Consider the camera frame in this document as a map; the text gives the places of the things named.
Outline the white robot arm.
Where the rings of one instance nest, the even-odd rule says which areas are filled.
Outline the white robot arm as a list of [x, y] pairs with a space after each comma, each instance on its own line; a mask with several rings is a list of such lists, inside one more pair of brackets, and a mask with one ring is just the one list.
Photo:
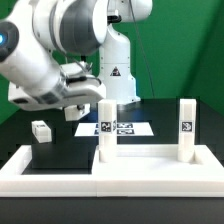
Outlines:
[[152, 0], [18, 0], [0, 20], [8, 100], [27, 111], [136, 101], [130, 42], [113, 25], [144, 20], [152, 6]]

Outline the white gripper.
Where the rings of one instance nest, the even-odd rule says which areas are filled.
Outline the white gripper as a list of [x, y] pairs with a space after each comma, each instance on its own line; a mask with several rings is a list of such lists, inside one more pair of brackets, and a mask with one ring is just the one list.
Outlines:
[[13, 83], [9, 84], [8, 100], [26, 111], [39, 111], [77, 105], [85, 110], [84, 104], [97, 103], [106, 97], [106, 87], [91, 74], [88, 63], [69, 63], [60, 66], [58, 86], [42, 97], [30, 96]]

